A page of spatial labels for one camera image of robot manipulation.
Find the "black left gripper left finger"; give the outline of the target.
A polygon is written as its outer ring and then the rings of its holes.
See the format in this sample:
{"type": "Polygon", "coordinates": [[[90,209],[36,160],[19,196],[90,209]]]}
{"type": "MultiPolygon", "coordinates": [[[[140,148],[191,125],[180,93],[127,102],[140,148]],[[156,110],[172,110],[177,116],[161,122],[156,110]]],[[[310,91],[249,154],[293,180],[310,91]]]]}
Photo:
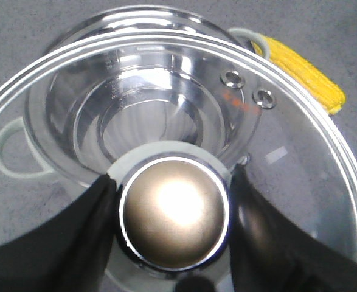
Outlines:
{"type": "Polygon", "coordinates": [[[98,291],[115,230],[116,182],[102,175],[58,215],[0,246],[0,291],[98,291]]]}

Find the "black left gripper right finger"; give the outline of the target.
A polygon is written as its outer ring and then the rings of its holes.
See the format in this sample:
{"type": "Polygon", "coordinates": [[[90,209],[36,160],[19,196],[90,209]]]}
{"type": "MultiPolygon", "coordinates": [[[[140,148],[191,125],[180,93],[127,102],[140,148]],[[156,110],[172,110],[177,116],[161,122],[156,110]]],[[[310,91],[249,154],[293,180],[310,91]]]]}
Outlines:
{"type": "Polygon", "coordinates": [[[235,291],[357,291],[357,263],[281,214],[237,164],[230,185],[235,291]]]}

